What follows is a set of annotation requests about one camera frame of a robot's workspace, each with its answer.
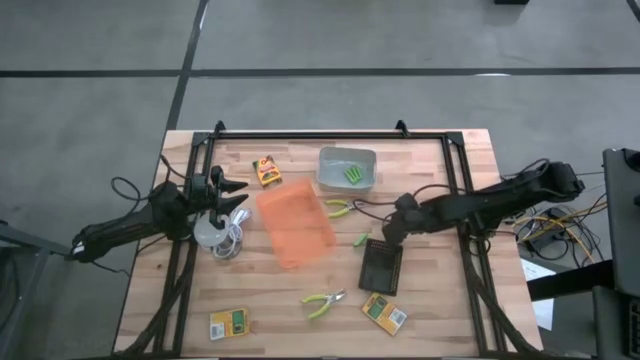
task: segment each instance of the concrete floor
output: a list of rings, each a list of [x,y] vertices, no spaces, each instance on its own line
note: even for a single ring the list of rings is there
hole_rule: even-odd
[[[0,0],[0,71],[180,69],[197,5]],[[211,0],[202,28],[194,69],[640,66],[640,24],[623,0]],[[0,78],[0,218],[69,244],[86,224],[127,211],[109,179],[150,187],[177,82]],[[628,75],[191,79],[177,128],[389,128],[404,119],[488,128],[503,173],[541,157],[590,172],[607,147],[640,148],[638,94],[640,76]],[[610,256],[606,216],[588,225]],[[129,269],[133,252],[118,248],[101,263]],[[123,275],[52,261],[20,358],[107,354],[126,286]],[[592,351],[567,327],[588,314],[556,314],[571,341],[552,345]]]

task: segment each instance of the wooden tabletop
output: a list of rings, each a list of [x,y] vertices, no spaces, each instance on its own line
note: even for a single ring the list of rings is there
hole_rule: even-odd
[[[464,133],[474,187],[499,181],[498,168],[487,130]],[[176,170],[185,172],[191,131],[167,133],[163,154]],[[396,297],[389,301],[408,314],[395,337],[362,313],[370,295],[358,289],[363,248],[353,248],[362,234],[383,239],[380,221],[360,213],[331,220],[338,245],[333,254],[295,269],[282,269],[273,255],[255,198],[264,191],[251,163],[272,155],[283,173],[284,183],[301,177],[315,179],[318,153],[324,146],[371,149],[377,153],[377,181],[367,198],[393,201],[399,195],[426,184],[446,184],[441,144],[434,140],[229,140],[216,141],[213,163],[221,165],[227,178],[246,181],[248,193],[242,207],[253,216],[242,227],[244,246],[238,257],[218,261],[200,249],[191,288],[183,356],[194,357],[385,357],[477,355],[457,235],[454,230],[410,235],[404,254]],[[159,165],[156,183],[166,169]],[[175,176],[171,180],[181,183]],[[321,200],[344,195],[314,190]],[[429,189],[427,199],[446,193]],[[386,215],[391,207],[371,208]],[[141,242],[141,246],[152,239]],[[516,328],[534,346],[541,348],[533,308],[520,258],[510,235],[492,238],[489,253],[498,301]],[[169,261],[171,245],[160,241],[141,253],[132,273],[116,350],[126,348],[157,310]],[[347,296],[320,319],[306,316],[317,304],[302,305],[304,297],[341,288]],[[251,333],[231,339],[209,339],[209,314],[247,307]],[[483,311],[487,337],[492,338],[486,308]],[[167,341],[173,336],[175,316],[169,319]]]

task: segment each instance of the orange plastic container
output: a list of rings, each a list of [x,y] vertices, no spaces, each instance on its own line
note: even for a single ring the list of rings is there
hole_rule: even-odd
[[[335,247],[336,236],[308,178],[262,193],[256,202],[283,268],[327,255]]]

